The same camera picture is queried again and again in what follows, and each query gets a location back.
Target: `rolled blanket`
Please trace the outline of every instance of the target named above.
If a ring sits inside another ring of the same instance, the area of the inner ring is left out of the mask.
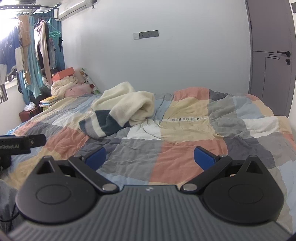
[[[142,123],[154,112],[154,94],[135,92],[129,82],[106,90],[91,105],[91,115],[79,122],[80,129],[89,137],[99,139],[122,128]]]
[[[57,80],[52,84],[50,92],[52,96],[59,96],[60,99],[63,99],[65,92],[70,89],[72,86],[78,83],[78,79],[75,76],[67,76],[61,80]]]

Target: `blanket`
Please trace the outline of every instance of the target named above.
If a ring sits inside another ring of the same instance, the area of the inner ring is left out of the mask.
[[[284,193],[278,223],[296,232],[296,144],[288,119],[274,116],[257,97],[202,87],[155,94],[150,117],[94,140],[80,130],[79,121],[91,115],[91,106],[100,97],[62,99],[12,131],[18,136],[44,134],[47,143],[30,154],[13,156],[12,166],[1,178],[19,189],[43,156],[65,160],[104,146],[106,161],[97,172],[120,188],[129,184],[180,187],[203,171],[194,161],[196,146],[241,160],[256,154]]]
[[[129,82],[104,91],[91,105],[92,114],[79,122],[84,134],[93,139],[110,136],[120,129],[142,123],[154,112],[154,94],[135,92]]]
[[[75,76],[66,76],[61,80],[55,81],[50,89],[52,96],[59,96],[60,99],[64,98],[67,90],[71,89],[78,83],[78,79]]]

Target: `air conditioner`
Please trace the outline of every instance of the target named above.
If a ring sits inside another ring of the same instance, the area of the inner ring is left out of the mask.
[[[57,21],[63,21],[67,19],[68,17],[73,16],[76,13],[81,12],[82,10],[89,8],[92,6],[93,3],[95,3],[96,0],[84,0],[79,3],[73,4],[70,7],[67,7],[64,11],[59,12],[59,19]]]

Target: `white light switch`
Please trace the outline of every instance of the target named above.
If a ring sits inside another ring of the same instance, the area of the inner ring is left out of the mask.
[[[139,39],[140,38],[140,34],[139,33],[133,33],[133,38],[134,39]]]

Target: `door handle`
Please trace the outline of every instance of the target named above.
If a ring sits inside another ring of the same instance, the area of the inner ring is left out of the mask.
[[[285,55],[287,55],[288,58],[291,57],[291,53],[290,53],[290,51],[288,51],[288,52],[277,51],[277,53],[285,54]]]

